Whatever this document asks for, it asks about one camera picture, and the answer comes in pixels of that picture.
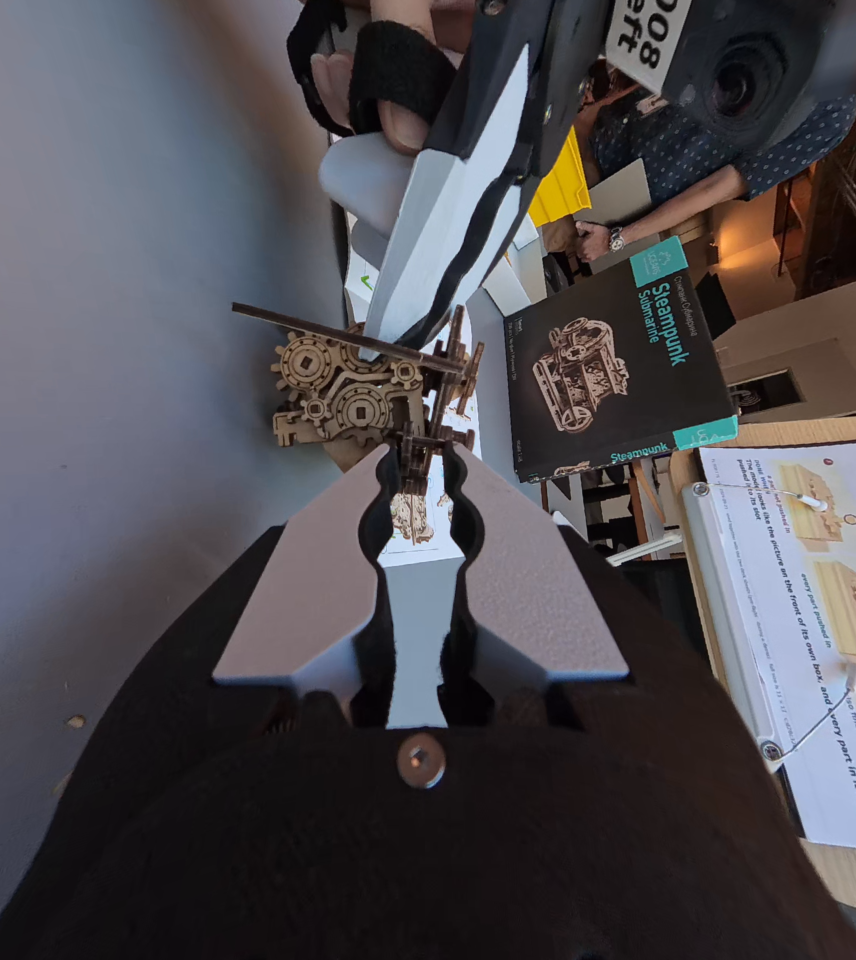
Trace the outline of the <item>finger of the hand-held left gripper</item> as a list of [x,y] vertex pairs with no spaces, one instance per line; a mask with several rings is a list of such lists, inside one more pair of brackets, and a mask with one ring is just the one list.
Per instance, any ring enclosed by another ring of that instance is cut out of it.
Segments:
[[450,314],[465,306],[507,251],[530,207],[530,184],[497,178],[458,236],[445,240],[437,257],[438,278],[417,302],[424,312],[405,333],[404,346],[421,349],[442,330]]
[[424,312],[418,300],[438,278],[442,243],[458,236],[496,179],[513,186],[506,168],[515,151],[526,104],[530,47],[522,48],[480,138],[467,159],[425,149],[412,167],[410,181],[391,234],[364,334],[389,344],[404,344],[405,333]]

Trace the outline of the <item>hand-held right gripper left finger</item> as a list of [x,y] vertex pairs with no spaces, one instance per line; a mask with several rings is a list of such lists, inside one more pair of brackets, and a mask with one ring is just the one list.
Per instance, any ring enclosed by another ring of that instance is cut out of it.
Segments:
[[333,694],[391,690],[393,625],[379,556],[393,534],[396,449],[383,443],[284,526],[212,680]]

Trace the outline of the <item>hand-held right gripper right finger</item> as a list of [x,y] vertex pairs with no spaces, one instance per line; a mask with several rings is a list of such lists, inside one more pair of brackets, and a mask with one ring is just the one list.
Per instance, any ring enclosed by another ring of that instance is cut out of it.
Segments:
[[443,685],[495,702],[520,689],[620,681],[628,665],[569,550],[540,507],[463,444],[443,451],[451,536],[463,553]]

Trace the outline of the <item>wooden gear model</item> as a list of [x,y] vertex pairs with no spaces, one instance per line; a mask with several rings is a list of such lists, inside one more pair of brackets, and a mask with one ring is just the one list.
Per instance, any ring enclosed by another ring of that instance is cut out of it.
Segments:
[[474,449],[475,429],[444,421],[467,417],[484,349],[465,345],[462,305],[445,318],[447,340],[431,354],[366,337],[362,323],[338,330],[238,302],[232,311],[288,332],[271,367],[286,396],[272,420],[280,447],[320,444],[346,473],[388,442],[399,452],[401,492],[421,497],[446,443]]

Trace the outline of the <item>black model kit box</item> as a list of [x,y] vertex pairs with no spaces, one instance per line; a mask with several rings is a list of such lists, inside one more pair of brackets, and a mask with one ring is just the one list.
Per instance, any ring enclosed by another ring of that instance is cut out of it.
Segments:
[[513,462],[523,483],[737,436],[675,236],[509,316],[505,341]]

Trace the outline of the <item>person's left hand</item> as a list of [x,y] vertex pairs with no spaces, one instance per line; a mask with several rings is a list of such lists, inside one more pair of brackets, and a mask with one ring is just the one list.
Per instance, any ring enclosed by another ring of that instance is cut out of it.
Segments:
[[[344,6],[372,22],[404,25],[445,50],[452,61],[466,52],[470,42],[475,8],[472,1],[345,1]],[[349,127],[353,54],[345,49],[315,54],[311,72],[327,113],[339,126]],[[411,157],[423,148],[430,126],[416,113],[388,101],[378,101],[377,112],[386,141],[395,150]]]

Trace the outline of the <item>white cardboard box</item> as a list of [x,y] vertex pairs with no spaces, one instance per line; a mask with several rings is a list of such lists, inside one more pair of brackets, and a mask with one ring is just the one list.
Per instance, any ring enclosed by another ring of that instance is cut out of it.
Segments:
[[538,232],[526,246],[517,247],[511,243],[485,280],[483,289],[503,316],[509,317],[548,296],[543,264],[545,253]]

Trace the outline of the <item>yellow box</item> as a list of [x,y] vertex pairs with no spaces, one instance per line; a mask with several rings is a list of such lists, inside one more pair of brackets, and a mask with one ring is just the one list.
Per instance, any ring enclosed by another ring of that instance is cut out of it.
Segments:
[[529,209],[536,228],[591,208],[577,131],[572,127],[554,167],[541,181]]

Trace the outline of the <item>assembly instruction booklet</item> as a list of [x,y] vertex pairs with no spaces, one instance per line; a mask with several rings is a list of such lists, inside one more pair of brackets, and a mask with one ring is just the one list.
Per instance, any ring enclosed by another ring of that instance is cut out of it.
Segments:
[[[375,247],[381,242],[365,229],[358,231],[359,222],[351,213],[343,219],[348,234],[347,266],[344,295],[350,324],[363,326],[371,304],[379,272],[371,260]],[[460,408],[461,393],[452,391],[440,427],[449,429],[452,439],[460,434],[474,436],[473,451],[481,454],[479,401],[473,393]],[[453,502],[444,487],[444,467],[440,448],[429,449],[414,445],[412,454],[432,453],[431,464],[425,473],[423,494],[400,491],[390,505],[393,533],[379,561],[383,568],[397,568],[417,563],[451,560],[462,557],[450,533]]]

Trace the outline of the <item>printed instruction sheet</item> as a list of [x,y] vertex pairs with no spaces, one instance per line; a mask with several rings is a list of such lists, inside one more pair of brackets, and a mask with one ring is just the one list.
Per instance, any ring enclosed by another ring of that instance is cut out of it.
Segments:
[[802,835],[856,848],[856,442],[699,457]]

